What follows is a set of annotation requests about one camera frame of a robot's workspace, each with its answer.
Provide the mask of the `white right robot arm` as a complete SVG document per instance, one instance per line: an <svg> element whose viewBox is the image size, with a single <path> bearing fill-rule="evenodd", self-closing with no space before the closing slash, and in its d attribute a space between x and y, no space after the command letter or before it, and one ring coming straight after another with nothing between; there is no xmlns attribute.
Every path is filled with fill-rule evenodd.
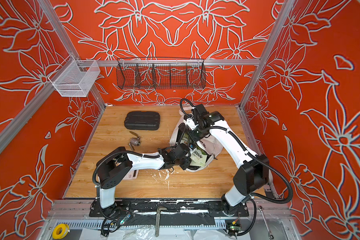
<svg viewBox="0 0 360 240"><path fill-rule="evenodd" d="M289 203L294 190L283 174L271 167L265 155L257 155L234 133L225 118L217 111L208 112L204 105L194 105L188 99L180 100L184 123L194 141L212 136L224 147L234 160L238 170L233 178L234 185L222 196L223 211L231 216L240 204L258 197L274 204ZM269 182L269 172L275 173L287 187L288 195L282 199L271 199L256 193Z"/></svg>

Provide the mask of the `green illustrated book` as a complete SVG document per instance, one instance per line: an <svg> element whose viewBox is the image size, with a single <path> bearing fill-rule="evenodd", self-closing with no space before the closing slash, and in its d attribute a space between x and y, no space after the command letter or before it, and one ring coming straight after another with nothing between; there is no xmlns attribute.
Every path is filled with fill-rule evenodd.
<svg viewBox="0 0 360 240"><path fill-rule="evenodd" d="M184 133L180 143L186 144L191 150L192 162L189 166L189 169L196 170L206 166L206 162L209 158L209 155L207 154L206 151L201 149L197 143L192 143L189 139L188 134Z"/></svg>

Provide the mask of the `white student backpack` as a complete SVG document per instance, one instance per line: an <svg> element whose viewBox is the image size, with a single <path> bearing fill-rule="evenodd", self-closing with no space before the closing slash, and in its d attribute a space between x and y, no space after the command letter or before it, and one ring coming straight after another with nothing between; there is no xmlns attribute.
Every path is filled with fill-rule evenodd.
<svg viewBox="0 0 360 240"><path fill-rule="evenodd" d="M181 133L180 125L184 123L184 113L179 110L181 116L170 138L170 145L183 143L190 147L191 163L186 169L189 172L197 172L205 169L222 152L222 144L213 136L194 142L189 133Z"/></svg>

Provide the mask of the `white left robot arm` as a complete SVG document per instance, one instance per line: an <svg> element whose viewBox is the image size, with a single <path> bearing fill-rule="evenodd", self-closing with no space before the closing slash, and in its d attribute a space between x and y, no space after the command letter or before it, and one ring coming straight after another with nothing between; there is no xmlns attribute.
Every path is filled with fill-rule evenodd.
<svg viewBox="0 0 360 240"><path fill-rule="evenodd" d="M97 162L93 183L98 190L101 209L115 203L116 186L129 173L138 170L166 170L180 166L186 170L191 164L191 150L185 144L158 149L156 153L140 154L119 147Z"/></svg>

